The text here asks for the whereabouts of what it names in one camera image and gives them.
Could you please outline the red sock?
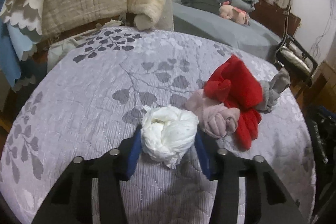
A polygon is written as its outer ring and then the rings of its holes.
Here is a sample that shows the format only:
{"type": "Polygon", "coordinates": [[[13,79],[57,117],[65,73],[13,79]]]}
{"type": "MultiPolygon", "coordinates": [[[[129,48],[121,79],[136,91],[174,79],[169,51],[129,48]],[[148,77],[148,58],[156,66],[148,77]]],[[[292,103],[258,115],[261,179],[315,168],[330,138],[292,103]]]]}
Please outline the red sock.
{"type": "Polygon", "coordinates": [[[210,76],[204,91],[207,97],[224,103],[229,109],[240,110],[236,141],[242,150],[249,150],[258,137],[261,115],[255,107],[262,102],[263,91],[243,61],[232,55],[210,76]]]}

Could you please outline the wooden wardrobe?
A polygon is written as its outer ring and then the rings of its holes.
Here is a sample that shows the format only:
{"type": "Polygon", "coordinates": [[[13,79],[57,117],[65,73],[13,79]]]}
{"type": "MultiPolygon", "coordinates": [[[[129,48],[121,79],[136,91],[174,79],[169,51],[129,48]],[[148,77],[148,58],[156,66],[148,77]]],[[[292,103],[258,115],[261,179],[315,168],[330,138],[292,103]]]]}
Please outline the wooden wardrobe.
{"type": "Polygon", "coordinates": [[[315,106],[323,106],[332,113],[335,112],[335,69],[323,61],[317,70],[312,86],[311,102],[315,106]]]}

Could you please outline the blue white scalloped cloth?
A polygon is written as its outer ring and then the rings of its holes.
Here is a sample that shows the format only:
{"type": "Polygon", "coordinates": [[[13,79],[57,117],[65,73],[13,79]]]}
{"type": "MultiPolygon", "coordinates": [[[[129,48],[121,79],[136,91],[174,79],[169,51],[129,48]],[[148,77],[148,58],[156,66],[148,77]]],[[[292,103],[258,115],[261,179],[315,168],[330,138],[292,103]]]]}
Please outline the blue white scalloped cloth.
{"type": "Polygon", "coordinates": [[[42,40],[45,0],[1,0],[1,71],[14,91],[35,83],[33,61],[42,40]]]}

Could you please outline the white plastic wad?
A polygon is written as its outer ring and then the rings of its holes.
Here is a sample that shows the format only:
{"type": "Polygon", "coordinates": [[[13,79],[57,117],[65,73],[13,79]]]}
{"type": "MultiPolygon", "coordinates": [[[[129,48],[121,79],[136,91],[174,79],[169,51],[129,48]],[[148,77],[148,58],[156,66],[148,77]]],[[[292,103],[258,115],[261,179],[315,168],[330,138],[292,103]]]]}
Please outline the white plastic wad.
{"type": "Polygon", "coordinates": [[[141,144],[153,161],[175,169],[195,141],[198,117],[174,106],[151,108],[145,105],[141,121],[141,144]]]}

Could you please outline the black lined trash bin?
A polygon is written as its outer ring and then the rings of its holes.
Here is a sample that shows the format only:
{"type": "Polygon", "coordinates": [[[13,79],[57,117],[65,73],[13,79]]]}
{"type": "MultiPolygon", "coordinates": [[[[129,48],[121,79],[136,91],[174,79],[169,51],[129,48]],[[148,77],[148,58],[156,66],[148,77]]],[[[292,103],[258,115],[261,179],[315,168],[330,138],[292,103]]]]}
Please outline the black lined trash bin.
{"type": "Polygon", "coordinates": [[[323,106],[310,107],[305,122],[313,147],[316,192],[313,213],[316,214],[335,191],[335,113],[323,106]]]}

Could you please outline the grey bed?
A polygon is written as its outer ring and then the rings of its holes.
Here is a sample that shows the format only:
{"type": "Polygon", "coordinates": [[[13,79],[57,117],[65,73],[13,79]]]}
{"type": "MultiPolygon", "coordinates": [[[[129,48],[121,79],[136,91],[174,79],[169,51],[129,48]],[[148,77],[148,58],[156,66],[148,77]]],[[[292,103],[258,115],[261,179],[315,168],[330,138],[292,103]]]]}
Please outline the grey bed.
{"type": "Polygon", "coordinates": [[[275,61],[280,37],[253,19],[248,25],[240,25],[176,2],[173,3],[173,19],[176,32],[220,42],[270,63],[275,61]]]}

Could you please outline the pink plush pig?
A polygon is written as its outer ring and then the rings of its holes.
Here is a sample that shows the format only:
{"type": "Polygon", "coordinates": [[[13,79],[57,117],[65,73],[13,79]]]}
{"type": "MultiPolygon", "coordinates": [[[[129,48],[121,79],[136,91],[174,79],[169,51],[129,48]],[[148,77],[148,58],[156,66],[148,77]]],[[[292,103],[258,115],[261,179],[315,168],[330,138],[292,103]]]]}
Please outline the pink plush pig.
{"type": "Polygon", "coordinates": [[[231,20],[237,24],[249,26],[248,14],[235,6],[230,5],[229,1],[222,3],[219,9],[219,15],[221,18],[231,20]]]}

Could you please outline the silver chair cushion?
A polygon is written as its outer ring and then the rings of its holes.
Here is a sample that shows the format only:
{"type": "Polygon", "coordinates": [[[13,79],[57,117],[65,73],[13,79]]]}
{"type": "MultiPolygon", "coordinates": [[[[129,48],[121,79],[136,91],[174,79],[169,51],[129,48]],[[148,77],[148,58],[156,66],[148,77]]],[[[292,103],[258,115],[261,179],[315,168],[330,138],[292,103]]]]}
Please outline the silver chair cushion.
{"type": "Polygon", "coordinates": [[[293,65],[295,68],[299,69],[306,75],[311,74],[311,69],[308,67],[308,65],[289,48],[281,47],[278,53],[280,54],[280,57],[282,58],[281,62],[284,65],[285,64],[287,64],[288,66],[293,65]]]}

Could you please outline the pink sock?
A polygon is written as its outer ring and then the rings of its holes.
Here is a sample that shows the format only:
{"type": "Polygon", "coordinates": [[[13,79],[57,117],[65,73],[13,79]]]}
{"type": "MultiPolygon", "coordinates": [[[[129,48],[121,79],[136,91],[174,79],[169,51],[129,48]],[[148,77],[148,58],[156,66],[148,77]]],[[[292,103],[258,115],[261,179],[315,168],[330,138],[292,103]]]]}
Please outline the pink sock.
{"type": "Polygon", "coordinates": [[[240,110],[228,108],[223,102],[207,97],[203,89],[196,90],[185,103],[199,120],[203,132],[215,139],[233,134],[238,128],[240,110]]]}

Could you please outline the black cantilever chair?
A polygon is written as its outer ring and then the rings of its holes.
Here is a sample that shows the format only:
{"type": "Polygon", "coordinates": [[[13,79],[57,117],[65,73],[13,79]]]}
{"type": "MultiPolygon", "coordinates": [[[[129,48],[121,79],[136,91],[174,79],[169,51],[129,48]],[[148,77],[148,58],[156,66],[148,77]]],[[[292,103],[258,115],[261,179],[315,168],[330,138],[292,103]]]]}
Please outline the black cantilever chair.
{"type": "Polygon", "coordinates": [[[291,70],[305,86],[311,87],[318,64],[311,54],[289,34],[290,12],[291,5],[288,5],[285,10],[284,33],[275,52],[276,61],[291,70]]]}

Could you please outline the dark wooden headboard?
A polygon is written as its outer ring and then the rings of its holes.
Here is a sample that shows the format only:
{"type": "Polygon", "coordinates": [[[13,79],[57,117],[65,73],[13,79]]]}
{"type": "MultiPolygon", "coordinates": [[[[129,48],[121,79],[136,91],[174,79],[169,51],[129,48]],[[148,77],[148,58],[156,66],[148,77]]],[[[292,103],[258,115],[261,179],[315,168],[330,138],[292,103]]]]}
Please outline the dark wooden headboard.
{"type": "MultiPolygon", "coordinates": [[[[278,7],[278,5],[270,4],[265,0],[259,0],[259,2],[254,5],[254,8],[255,10],[249,14],[249,17],[259,22],[279,37],[282,37],[285,31],[287,10],[278,7]]],[[[301,24],[301,19],[290,13],[288,24],[288,34],[294,36],[301,24]]]]}

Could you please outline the grey sock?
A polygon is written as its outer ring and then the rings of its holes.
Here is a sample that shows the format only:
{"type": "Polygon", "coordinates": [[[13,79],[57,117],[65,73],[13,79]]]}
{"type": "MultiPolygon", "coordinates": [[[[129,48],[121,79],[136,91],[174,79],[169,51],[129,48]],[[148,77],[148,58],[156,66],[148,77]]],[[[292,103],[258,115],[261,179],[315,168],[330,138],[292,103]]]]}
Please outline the grey sock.
{"type": "Polygon", "coordinates": [[[261,80],[259,84],[262,89],[262,101],[255,109],[269,113],[276,106],[281,93],[290,86],[290,75],[282,68],[270,81],[261,80]]]}

